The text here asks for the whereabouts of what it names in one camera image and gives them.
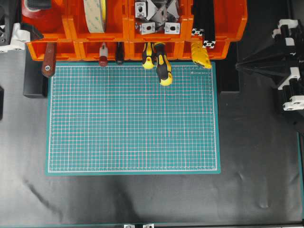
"black tabletop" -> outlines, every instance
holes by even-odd
[[[239,57],[269,44],[287,17],[285,0],[248,9]],[[302,220],[297,134],[276,114],[269,79],[241,74],[240,93],[219,96],[221,174],[47,177],[47,101],[22,95],[24,62],[23,52],[0,55],[0,226]]]

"wooden handle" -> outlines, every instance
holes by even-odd
[[[42,74],[45,77],[52,77],[56,68],[57,43],[47,43],[46,53],[42,63]]]

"yellow screwdriver handle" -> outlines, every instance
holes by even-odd
[[[167,54],[165,51],[165,44],[157,42],[154,44],[156,50],[157,68],[156,72],[163,86],[169,86],[172,84],[173,76],[171,72],[171,64],[168,61]]]
[[[142,66],[145,69],[152,69],[154,67],[155,52],[152,43],[145,43],[142,52]]]

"grid lines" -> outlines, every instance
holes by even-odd
[[[133,66],[57,66],[49,87],[48,173],[219,170],[212,69],[172,66],[173,84]]]

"tape roll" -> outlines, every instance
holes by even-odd
[[[90,33],[105,33],[106,0],[84,0],[86,25]]]

